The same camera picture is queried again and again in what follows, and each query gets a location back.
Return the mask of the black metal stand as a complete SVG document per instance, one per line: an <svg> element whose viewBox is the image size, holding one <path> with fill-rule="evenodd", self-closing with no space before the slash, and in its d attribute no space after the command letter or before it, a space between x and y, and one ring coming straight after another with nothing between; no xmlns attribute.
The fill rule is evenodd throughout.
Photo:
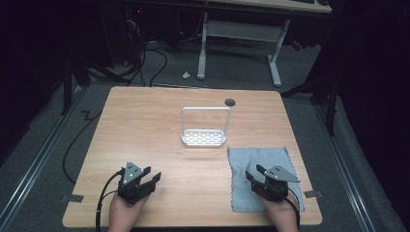
<svg viewBox="0 0 410 232"><path fill-rule="evenodd" d="M289 98L298 93L311 93L310 102L312 104L327 104L325 125L328 133L334 136L334 120L337 113L337 87L340 79L341 75L337 68L330 65L314 64L303 84L280 95L283 98Z"/></svg>
<svg viewBox="0 0 410 232"><path fill-rule="evenodd" d="M87 59L78 54L69 54L64 63L64 98L62 115L66 115L73 103L73 80L79 87L88 87L91 83L87 71Z"/></svg>

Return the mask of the black computer tower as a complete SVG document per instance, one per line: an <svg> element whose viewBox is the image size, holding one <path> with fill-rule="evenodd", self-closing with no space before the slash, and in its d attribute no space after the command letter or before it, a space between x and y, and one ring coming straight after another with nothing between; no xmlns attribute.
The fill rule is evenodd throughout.
<svg viewBox="0 0 410 232"><path fill-rule="evenodd" d="M130 62L134 64L143 46L142 11L140 8L126 6L124 13L131 49Z"/></svg>

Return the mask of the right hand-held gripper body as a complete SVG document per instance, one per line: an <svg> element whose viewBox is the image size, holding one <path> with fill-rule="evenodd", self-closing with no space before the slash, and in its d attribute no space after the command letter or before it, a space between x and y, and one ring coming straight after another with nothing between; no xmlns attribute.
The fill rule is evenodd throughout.
<svg viewBox="0 0 410 232"><path fill-rule="evenodd" d="M279 202L284 200L289 191L288 183L299 183L300 179L280 165L266 169L263 182L257 181L251 190L268 201Z"/></svg>

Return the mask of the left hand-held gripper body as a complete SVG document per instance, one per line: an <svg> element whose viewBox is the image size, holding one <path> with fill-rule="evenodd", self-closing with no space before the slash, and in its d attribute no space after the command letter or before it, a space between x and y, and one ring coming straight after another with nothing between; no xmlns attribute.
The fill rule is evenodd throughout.
<svg viewBox="0 0 410 232"><path fill-rule="evenodd" d="M118 185L117 193L127 203L134 205L137 201L150 194L148 189L141 189L140 184L144 168L128 161L125 172L122 174Z"/></svg>

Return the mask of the white frame desk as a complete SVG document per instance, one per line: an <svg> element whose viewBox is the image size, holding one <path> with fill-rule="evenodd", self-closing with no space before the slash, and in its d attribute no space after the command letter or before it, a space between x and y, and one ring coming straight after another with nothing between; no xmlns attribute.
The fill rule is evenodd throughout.
<svg viewBox="0 0 410 232"><path fill-rule="evenodd" d="M255 10L267 10L269 13L326 15L332 11L328 3L322 0L204 0L205 7L247 7ZM206 76L207 39L209 37L239 39L257 42L274 43L273 52L267 56L267 62L276 87L281 86L277 59L285 39L290 17L286 16L279 25L270 26L267 23L234 22L229 19L209 19L208 13L203 14L201 50L198 58L197 78Z"/></svg>

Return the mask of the person's left hand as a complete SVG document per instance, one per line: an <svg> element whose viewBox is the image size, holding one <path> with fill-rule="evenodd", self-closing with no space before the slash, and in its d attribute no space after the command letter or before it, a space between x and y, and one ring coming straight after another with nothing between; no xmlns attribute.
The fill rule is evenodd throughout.
<svg viewBox="0 0 410 232"><path fill-rule="evenodd" d="M115 194L109 206L109 221L107 232L131 232L136 226L148 196L129 204Z"/></svg>

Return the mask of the metal floor rail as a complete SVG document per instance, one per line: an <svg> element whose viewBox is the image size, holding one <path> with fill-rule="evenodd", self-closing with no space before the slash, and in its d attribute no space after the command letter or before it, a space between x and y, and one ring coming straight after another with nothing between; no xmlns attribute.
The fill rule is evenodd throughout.
<svg viewBox="0 0 410 232"><path fill-rule="evenodd" d="M17 144L12 156L0 168L0 232L7 232L39 176L87 87L75 87L73 102L66 114L61 114L64 90L58 90L52 100L34 118L29 130Z"/></svg>
<svg viewBox="0 0 410 232"><path fill-rule="evenodd" d="M324 131L328 142L330 143L339 178L341 179L341 182L349 199L350 205L355 213L358 223L362 228L362 231L376 232L374 224L366 209L364 199L362 198L362 195L360 194L352 178L349 168L337 144L337 140L333 135L331 135L327 127L326 116L323 107L319 105L314 105L312 108L320 122L321 128Z"/></svg>

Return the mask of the person's right hand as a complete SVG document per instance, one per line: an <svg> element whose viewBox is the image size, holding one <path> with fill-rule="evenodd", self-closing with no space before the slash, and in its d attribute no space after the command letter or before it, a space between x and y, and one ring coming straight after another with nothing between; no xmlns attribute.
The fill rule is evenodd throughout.
<svg viewBox="0 0 410 232"><path fill-rule="evenodd" d="M297 214L293 206L297 206L297 200L292 193L289 193L286 200L280 202L268 201L259 196L260 201L266 208L269 219L278 232L299 232L297 225Z"/></svg>

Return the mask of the white towel rack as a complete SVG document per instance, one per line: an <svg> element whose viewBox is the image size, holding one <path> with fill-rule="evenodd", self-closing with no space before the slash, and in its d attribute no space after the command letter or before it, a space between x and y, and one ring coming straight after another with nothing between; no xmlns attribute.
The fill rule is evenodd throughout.
<svg viewBox="0 0 410 232"><path fill-rule="evenodd" d="M181 109L181 139L189 147L220 147L227 137L231 108L191 106Z"/></svg>

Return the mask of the grey towel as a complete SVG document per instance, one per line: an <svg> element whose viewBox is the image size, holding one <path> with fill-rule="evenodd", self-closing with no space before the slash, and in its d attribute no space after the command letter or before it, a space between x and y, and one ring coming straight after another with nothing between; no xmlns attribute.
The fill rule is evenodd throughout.
<svg viewBox="0 0 410 232"><path fill-rule="evenodd" d="M235 213L257 213L265 210L258 194L253 192L250 181L246 178L248 171L254 179L263 182L265 177L260 174L255 165L260 164L266 169L280 165L297 176L294 165L285 148L229 148L228 161L232 171L231 205ZM288 183L289 192L296 195L298 211L305 209L299 183Z"/></svg>

